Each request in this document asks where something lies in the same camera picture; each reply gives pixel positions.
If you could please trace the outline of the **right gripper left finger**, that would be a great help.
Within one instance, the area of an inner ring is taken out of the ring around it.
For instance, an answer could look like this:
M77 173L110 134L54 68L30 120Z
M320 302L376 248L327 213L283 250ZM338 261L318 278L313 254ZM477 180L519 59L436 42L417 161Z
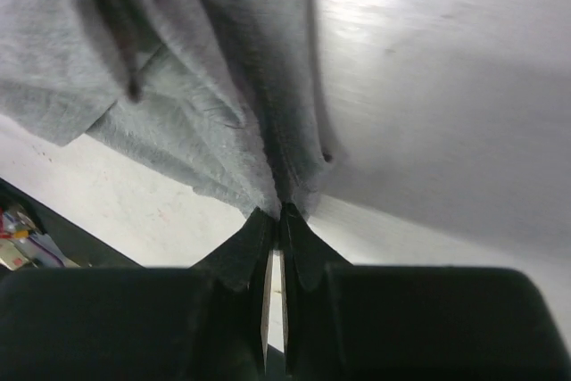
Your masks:
M273 220L189 268L21 269L1 281L4 380L257 380Z

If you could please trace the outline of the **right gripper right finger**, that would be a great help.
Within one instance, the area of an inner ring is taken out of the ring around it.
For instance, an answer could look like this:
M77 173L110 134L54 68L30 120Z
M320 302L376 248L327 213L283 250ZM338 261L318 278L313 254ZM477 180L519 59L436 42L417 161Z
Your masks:
M294 380L567 380L535 284L495 267L354 265L282 208L285 368Z

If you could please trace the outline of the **grey t shirt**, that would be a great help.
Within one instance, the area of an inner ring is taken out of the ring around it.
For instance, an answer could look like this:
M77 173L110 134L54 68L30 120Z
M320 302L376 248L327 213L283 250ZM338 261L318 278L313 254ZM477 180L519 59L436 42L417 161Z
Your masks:
M314 0L1 0L1 112L82 135L244 213L311 213Z

